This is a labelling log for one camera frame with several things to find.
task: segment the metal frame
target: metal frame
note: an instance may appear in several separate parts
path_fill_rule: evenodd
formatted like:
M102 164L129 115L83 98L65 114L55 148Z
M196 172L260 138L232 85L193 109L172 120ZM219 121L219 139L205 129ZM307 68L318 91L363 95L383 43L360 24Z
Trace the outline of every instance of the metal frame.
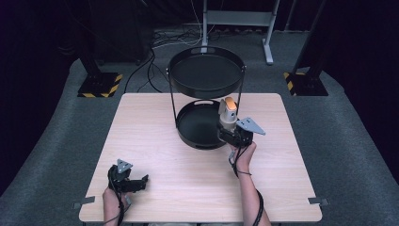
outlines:
M208 45L208 24L235 24L268 26L265 39L262 39L264 55L267 65L273 65L273 57L270 50L270 39L279 8L279 0L275 1L271 12L247 12L247 11L221 11L208 10L208 0L203 0L202 46Z

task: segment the gray carpet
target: gray carpet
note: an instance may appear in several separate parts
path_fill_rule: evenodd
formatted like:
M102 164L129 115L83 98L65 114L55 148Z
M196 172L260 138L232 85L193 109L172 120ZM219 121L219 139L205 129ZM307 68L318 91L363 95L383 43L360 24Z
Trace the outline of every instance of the gray carpet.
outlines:
M399 186L343 88L322 73L328 97L293 97L287 89L283 73L294 67L306 37L307 33L275 32L271 41L273 66L265 64L263 35L224 37L209 44L230 49L244 60L243 92L281 95L314 191L330 201L323 207L323 219L315 225L398 225ZM169 60L188 47L173 44L156 48L154 63L164 72ZM72 203L86 195L120 97L135 68L133 63L105 64L103 72L123 74L115 96L78 98L86 71L79 60L73 63L56 113L0 198L0 225L82 224ZM164 76L156 69L155 74L154 85L168 92ZM127 91L136 92L146 81L147 66L133 75ZM154 89L147 85L140 91Z

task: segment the forearm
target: forearm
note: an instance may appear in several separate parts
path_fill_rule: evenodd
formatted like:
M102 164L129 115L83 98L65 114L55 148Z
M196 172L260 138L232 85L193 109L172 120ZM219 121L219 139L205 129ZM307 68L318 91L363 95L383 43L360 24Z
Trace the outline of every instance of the forearm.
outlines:
M243 221L245 226L253 225L256 217L258 216L260 208L260 199L258 192L253 184L252 178L248 174L239 173L241 187L241 200L243 205ZM260 226L271 225L270 220L263 210Z
M107 222L108 220L116 217L119 212L116 211L119 210L117 206L105 206L104 207L104 222ZM115 218L109 222L107 222L104 226L118 226L118 218Z

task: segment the black tray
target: black tray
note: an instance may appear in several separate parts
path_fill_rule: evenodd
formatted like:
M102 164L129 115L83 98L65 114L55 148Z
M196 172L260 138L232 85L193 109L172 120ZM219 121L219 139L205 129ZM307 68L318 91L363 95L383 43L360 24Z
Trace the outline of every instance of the black tray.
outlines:
M176 126L184 143L202 150L216 149L226 143L217 137L219 105L213 100L198 100L180 110Z
M168 65L170 84L184 95L214 99L231 94L243 83L243 60L218 47L194 47L174 56Z

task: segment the table top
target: table top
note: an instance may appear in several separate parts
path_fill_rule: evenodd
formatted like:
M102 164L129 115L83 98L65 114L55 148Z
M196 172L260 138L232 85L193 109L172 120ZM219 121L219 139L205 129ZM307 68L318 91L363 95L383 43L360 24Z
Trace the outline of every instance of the table top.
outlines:
M177 112L195 100L173 97ZM238 118L245 117L266 132L254 135L250 172L270 220L319 221L322 213L308 202L315 194L280 96L242 93ZM95 202L84 204L79 218L103 220L106 175L120 158L134 165L131 180L150 175L146 189L133 195L125 222L240 222L239 182L230 153L228 145L208 151L186 145L175 126L170 93L124 94L86 195L95 196Z

